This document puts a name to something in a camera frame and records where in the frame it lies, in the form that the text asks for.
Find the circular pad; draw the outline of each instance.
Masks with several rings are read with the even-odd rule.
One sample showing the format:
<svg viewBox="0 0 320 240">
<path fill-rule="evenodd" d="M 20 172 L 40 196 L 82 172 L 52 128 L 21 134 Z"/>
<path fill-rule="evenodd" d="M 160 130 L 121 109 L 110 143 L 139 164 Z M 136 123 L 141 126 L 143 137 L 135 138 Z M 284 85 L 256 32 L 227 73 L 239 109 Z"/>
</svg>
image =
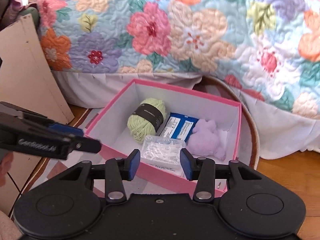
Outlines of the circular pad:
<svg viewBox="0 0 320 240">
<path fill-rule="evenodd" d="M 71 197 L 62 194 L 52 194 L 41 198 L 37 210 L 46 216 L 59 216 L 67 213 L 73 207 Z"/>
<path fill-rule="evenodd" d="M 247 206 L 258 214 L 274 215 L 283 209 L 283 202 L 271 194 L 260 193 L 248 197 Z"/>
<path fill-rule="evenodd" d="M 83 184 L 57 180 L 23 194 L 15 204 L 14 218 L 22 232 L 54 240 L 81 233 L 100 211 L 100 199 Z"/>
<path fill-rule="evenodd" d="M 223 194 L 218 206 L 223 219 L 251 237 L 284 237 L 296 232 L 306 214 L 303 201 L 273 181 L 261 181 L 247 180 Z"/>
</svg>

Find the pink box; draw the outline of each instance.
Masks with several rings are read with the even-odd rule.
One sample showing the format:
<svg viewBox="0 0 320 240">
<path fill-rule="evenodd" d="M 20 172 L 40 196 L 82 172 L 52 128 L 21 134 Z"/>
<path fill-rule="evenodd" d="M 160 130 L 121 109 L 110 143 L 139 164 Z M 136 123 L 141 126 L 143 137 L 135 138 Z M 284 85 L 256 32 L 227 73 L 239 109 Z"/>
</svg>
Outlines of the pink box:
<svg viewBox="0 0 320 240">
<path fill-rule="evenodd" d="M 100 154 L 103 158 L 125 158 L 132 150 L 141 149 L 142 144 L 136 142 L 130 135 L 127 121 L 146 98 L 163 100 L 167 113 L 179 113 L 199 119 L 214 119 L 227 157 L 223 162 L 212 159 L 216 163 L 228 164 L 229 160 L 237 157 L 241 103 L 177 86 L 133 79 L 100 112 L 86 131 L 86 136 L 101 141 Z M 196 187 L 196 181 L 188 181 L 142 162 L 136 175 L 177 193 L 193 195 Z M 225 180 L 216 179 L 215 196 L 221 196 L 226 190 Z"/>
</svg>

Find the blue package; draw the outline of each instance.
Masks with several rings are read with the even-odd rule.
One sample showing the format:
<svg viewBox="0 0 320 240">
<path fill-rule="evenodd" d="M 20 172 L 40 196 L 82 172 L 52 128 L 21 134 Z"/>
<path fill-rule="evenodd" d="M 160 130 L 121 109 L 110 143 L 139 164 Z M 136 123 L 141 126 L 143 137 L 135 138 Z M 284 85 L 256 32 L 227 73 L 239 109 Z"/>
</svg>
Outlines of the blue package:
<svg viewBox="0 0 320 240">
<path fill-rule="evenodd" d="M 198 120 L 184 114 L 170 113 L 169 119 L 159 136 L 186 142 Z"/>
</svg>

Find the bed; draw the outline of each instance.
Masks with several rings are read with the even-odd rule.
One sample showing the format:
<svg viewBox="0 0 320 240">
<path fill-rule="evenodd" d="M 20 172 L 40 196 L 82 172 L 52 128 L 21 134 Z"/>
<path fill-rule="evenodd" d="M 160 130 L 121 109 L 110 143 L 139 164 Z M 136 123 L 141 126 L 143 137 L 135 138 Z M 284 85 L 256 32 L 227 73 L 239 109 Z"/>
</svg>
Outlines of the bed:
<svg viewBox="0 0 320 240">
<path fill-rule="evenodd" d="M 132 78 L 230 85 L 261 156 L 320 148 L 320 0 L 29 0 L 69 103 L 98 108 Z"/>
</svg>

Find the pink flower pattern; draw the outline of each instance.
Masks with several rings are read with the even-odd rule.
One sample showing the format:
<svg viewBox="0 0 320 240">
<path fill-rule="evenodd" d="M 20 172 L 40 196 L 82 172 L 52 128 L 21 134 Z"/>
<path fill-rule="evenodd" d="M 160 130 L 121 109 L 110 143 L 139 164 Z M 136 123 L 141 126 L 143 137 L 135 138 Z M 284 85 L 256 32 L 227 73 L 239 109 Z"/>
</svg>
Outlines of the pink flower pattern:
<svg viewBox="0 0 320 240">
<path fill-rule="evenodd" d="M 260 63 L 261 66 L 264 67 L 265 71 L 267 71 L 268 73 L 273 73 L 278 65 L 275 52 L 273 51 L 270 53 L 268 51 L 264 51 L 261 56 Z"/>
<path fill-rule="evenodd" d="M 57 19 L 56 11 L 67 6 L 64 0 L 38 0 L 41 23 L 45 27 L 52 27 Z"/>
<path fill-rule="evenodd" d="M 233 86 L 235 88 L 242 90 L 244 93 L 248 94 L 249 96 L 264 102 L 264 98 L 260 92 L 252 89 L 242 89 L 242 85 L 234 75 L 227 75 L 224 78 L 224 81 L 230 86 Z"/>
<path fill-rule="evenodd" d="M 171 49 L 170 23 L 167 14 L 159 9 L 157 3 L 147 2 L 143 12 L 135 12 L 127 25 L 127 31 L 134 36 L 133 48 L 144 55 L 153 52 L 167 56 Z"/>
</svg>

